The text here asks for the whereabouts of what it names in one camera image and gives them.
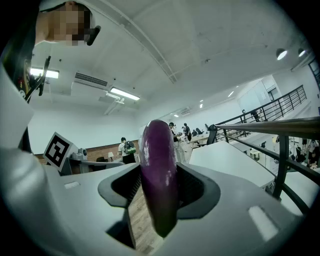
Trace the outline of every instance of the person's neck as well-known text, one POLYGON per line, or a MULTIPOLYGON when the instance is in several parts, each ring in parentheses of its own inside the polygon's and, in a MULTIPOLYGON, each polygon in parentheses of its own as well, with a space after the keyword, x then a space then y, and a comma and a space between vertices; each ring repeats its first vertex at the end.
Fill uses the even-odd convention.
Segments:
POLYGON ((35 45, 45 41, 49 35, 49 13, 39 12, 35 24, 35 45))

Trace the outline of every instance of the brick wall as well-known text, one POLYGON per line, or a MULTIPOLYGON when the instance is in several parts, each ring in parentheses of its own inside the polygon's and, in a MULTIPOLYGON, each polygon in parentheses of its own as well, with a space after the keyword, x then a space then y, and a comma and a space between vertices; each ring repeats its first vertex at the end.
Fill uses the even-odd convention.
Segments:
MULTIPOLYGON (((136 148, 136 154, 140 154, 138 141, 133 140, 132 142, 134 143, 134 146, 136 148)), ((86 151, 88 155, 88 161, 96 162, 97 158, 104 157, 105 159, 108 159, 109 162, 111 162, 111 159, 108 158, 109 152, 113 153, 114 155, 114 157, 112 157, 113 160, 122 158, 121 155, 117 155, 118 147, 119 147, 119 144, 87 148, 86 151)), ((41 164, 45 165, 47 163, 47 160, 43 158, 42 154, 36 154, 35 156, 39 159, 41 164)))

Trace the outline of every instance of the round ceiling light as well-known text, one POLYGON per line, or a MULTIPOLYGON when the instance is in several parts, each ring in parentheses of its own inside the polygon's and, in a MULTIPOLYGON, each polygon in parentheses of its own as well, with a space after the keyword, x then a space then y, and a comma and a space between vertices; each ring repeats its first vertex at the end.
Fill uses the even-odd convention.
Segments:
POLYGON ((306 53, 306 50, 302 49, 302 48, 299 48, 298 50, 298 54, 299 54, 299 57, 301 57, 302 55, 304 55, 306 53))
POLYGON ((279 61, 281 60, 284 56, 286 56, 288 53, 287 50, 279 48, 278 50, 276 50, 276 59, 279 61))

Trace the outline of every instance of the black railing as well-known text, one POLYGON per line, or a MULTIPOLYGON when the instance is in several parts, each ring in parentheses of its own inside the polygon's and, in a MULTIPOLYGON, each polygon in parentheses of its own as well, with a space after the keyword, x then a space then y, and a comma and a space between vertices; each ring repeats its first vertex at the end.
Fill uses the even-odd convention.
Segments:
MULTIPOLYGON (((276 121, 280 118, 283 118, 284 115, 286 115, 288 112, 293 111, 298 105, 302 104, 302 102, 306 99, 307 96, 304 90, 304 86, 301 85, 298 88, 265 105, 257 107, 249 112, 238 115, 227 121, 217 123, 216 126, 276 121)), ((226 137, 226 135, 235 135, 235 138, 237 139, 241 137, 247 137, 248 135, 250 135, 250 133, 247 133, 247 131, 236 131, 232 129, 226 129, 225 132, 223 132, 221 129, 218 129, 216 134, 216 140, 229 142, 228 137, 226 137)))
POLYGON ((320 186, 320 173, 296 162, 289 158, 289 136, 298 137, 304 139, 320 139, 320 117, 312 118, 300 118, 280 121, 269 122, 256 122, 256 123, 241 123, 241 124, 224 124, 216 125, 217 128, 222 129, 225 134, 226 141, 230 139, 242 143, 250 148, 260 151, 267 156, 278 160, 278 173, 275 176, 275 187, 272 195, 276 198, 280 198, 281 191, 284 191, 291 200, 297 205, 303 214, 306 214, 309 210, 305 202, 285 184, 287 167, 294 169, 295 171, 306 176, 318 186, 320 186), (244 140, 227 135, 227 130, 241 131, 241 132, 254 132, 279 135, 279 154, 272 152, 266 148, 254 145, 244 140))

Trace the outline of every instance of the person wearing backpack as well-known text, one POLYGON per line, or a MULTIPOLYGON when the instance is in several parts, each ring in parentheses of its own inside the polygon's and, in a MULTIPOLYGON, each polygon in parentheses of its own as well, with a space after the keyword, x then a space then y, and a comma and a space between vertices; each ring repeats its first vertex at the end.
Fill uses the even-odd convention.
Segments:
POLYGON ((119 155, 122 156, 122 161, 125 165, 136 162, 135 144, 132 141, 127 141, 125 137, 121 138, 121 144, 119 145, 118 152, 119 155))

